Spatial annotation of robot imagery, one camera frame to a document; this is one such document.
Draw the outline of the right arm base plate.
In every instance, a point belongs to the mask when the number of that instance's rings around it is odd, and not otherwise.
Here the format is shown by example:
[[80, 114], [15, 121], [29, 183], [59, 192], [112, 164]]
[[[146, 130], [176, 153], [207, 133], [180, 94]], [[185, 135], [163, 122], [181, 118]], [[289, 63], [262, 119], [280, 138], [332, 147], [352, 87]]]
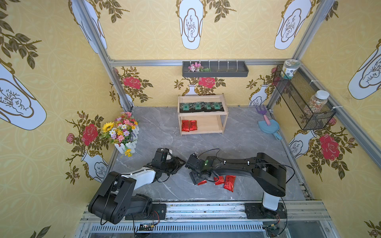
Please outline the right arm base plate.
[[285, 220], [287, 218], [283, 203], [279, 203], [275, 211], [265, 208], [262, 203], [245, 203], [244, 212], [248, 219]]

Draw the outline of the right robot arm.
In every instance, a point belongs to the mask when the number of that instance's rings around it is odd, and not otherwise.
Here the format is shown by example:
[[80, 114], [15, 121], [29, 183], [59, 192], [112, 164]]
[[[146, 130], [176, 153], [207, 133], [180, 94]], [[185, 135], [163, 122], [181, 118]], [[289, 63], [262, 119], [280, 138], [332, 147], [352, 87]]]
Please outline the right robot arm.
[[185, 164], [190, 172], [193, 184], [198, 184], [213, 175], [242, 176], [253, 178], [264, 191], [262, 206], [276, 211], [280, 199], [286, 194], [287, 168], [265, 153], [257, 153], [247, 159], [223, 159], [208, 156], [201, 159], [192, 154]]

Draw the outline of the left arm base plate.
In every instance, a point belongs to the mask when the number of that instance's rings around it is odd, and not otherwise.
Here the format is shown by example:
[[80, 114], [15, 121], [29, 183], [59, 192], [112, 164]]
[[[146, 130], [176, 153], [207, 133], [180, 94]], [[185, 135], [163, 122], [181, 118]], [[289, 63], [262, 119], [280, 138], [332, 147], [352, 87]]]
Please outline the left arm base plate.
[[129, 208], [125, 220], [164, 220], [166, 211], [166, 204], [150, 203], [141, 207]]

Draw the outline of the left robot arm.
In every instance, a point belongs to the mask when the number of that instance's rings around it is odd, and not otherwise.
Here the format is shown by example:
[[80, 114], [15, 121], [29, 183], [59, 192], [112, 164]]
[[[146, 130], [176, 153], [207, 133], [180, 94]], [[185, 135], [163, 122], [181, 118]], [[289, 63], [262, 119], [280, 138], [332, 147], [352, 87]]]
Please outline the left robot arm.
[[101, 225], [120, 223], [125, 217], [150, 218], [153, 210], [152, 199], [143, 194], [133, 195], [144, 185], [159, 182], [163, 174], [175, 175], [186, 162], [173, 156], [167, 148], [157, 149], [153, 160], [133, 172], [110, 172], [88, 205], [88, 212], [101, 219]]

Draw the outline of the green tea bag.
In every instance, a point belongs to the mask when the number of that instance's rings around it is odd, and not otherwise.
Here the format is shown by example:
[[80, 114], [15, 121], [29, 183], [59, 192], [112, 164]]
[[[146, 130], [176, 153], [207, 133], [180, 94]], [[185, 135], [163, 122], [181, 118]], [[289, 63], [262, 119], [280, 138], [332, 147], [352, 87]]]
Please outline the green tea bag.
[[202, 104], [202, 109], [204, 112], [214, 112], [213, 104], [211, 102], [204, 102]]
[[213, 110], [215, 112], [224, 112], [223, 104], [221, 102], [213, 102]]
[[192, 104], [192, 111], [194, 113], [204, 112], [204, 103], [203, 102], [195, 102]]
[[192, 113], [193, 112], [192, 103], [180, 103], [179, 110], [180, 110], [180, 113]]

